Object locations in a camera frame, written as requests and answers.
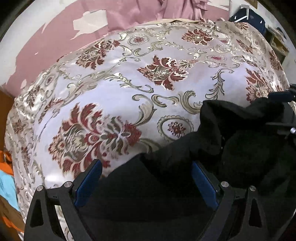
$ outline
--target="blue cloth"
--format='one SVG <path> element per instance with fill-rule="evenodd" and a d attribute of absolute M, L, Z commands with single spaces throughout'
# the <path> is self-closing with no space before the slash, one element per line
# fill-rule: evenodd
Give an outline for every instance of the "blue cloth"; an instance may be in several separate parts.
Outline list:
<path fill-rule="evenodd" d="M 20 211 L 17 204 L 17 192 L 15 190 L 15 180 L 11 175 L 0 170 L 0 195 L 16 210 Z"/>
<path fill-rule="evenodd" d="M 236 14 L 234 14 L 229 19 L 229 21 L 234 22 L 236 19 L 240 19 L 240 18 L 242 18 L 242 17 L 244 17 L 246 15 L 247 15 L 247 9 L 246 8 L 241 8 L 240 10 L 238 10 L 236 12 Z M 266 32 L 264 19 L 260 15 L 255 13 L 252 9 L 249 9 L 249 19 L 247 20 L 246 18 L 244 18 L 243 20 L 240 20 L 240 22 L 249 23 L 254 28 L 256 28 L 262 35 L 264 35 L 265 32 Z"/>

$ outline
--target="black garment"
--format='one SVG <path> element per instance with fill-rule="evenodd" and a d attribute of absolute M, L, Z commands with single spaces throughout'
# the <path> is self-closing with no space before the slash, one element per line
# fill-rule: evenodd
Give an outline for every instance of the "black garment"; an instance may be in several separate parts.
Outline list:
<path fill-rule="evenodd" d="M 296 126 L 288 104 L 266 98 L 247 108 L 204 101 L 197 132 L 136 155 L 100 180 L 80 209 L 85 222 L 98 240 L 196 240 L 213 214 L 190 174 L 199 160 L 220 181 L 257 187 L 273 236 L 296 208 L 296 149 L 289 129 L 267 122 Z"/>

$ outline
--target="blue gripper pad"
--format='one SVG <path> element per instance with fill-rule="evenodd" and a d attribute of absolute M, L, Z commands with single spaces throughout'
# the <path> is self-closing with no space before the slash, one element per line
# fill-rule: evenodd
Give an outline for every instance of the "blue gripper pad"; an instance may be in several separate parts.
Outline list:
<path fill-rule="evenodd" d="M 192 163 L 191 176 L 193 177 L 193 180 L 198 187 L 206 205 L 211 207 L 213 210 L 216 210 L 219 206 L 216 192 L 208 178 L 205 176 L 204 172 L 195 162 Z"/>
<path fill-rule="evenodd" d="M 85 206 L 93 190 L 98 185 L 98 180 L 102 175 L 102 171 L 102 163 L 98 160 L 89 170 L 88 174 L 81 182 L 81 185 L 76 190 L 76 200 L 74 202 L 75 207 L 79 208 Z"/>

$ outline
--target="satin bedspread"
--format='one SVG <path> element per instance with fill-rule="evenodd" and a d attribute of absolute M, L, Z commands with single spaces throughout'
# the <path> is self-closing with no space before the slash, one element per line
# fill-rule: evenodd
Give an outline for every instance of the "satin bedspread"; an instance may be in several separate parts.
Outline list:
<path fill-rule="evenodd" d="M 203 100 L 245 107 L 287 87 L 272 48 L 247 23 L 140 25 L 62 56 L 15 99 L 7 119 L 24 220 L 38 185 L 61 186 L 95 158 L 107 176 L 196 131 Z"/>

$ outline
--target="metal screw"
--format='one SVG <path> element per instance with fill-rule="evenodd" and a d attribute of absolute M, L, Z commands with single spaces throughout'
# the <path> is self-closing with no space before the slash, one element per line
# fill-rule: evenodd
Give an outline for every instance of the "metal screw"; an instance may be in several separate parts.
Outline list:
<path fill-rule="evenodd" d="M 229 187 L 229 183 L 228 182 L 221 182 L 221 186 L 227 188 L 227 187 Z"/>
<path fill-rule="evenodd" d="M 70 187 L 71 185 L 72 185 L 72 182 L 65 182 L 65 184 L 64 184 L 64 186 L 67 188 Z"/>
<path fill-rule="evenodd" d="M 250 186 L 250 190 L 251 190 L 252 192 L 255 192 L 255 191 L 256 191 L 256 188 L 255 188 L 254 186 Z"/>
<path fill-rule="evenodd" d="M 296 132 L 296 128 L 291 128 L 291 130 L 290 130 L 290 132 L 292 133 L 292 134 L 295 134 L 295 132 Z"/>
<path fill-rule="evenodd" d="M 43 189 L 43 186 L 42 186 L 42 185 L 40 185 L 40 186 L 38 186 L 38 187 L 36 188 L 36 190 L 37 190 L 38 192 L 40 192 L 42 189 Z"/>

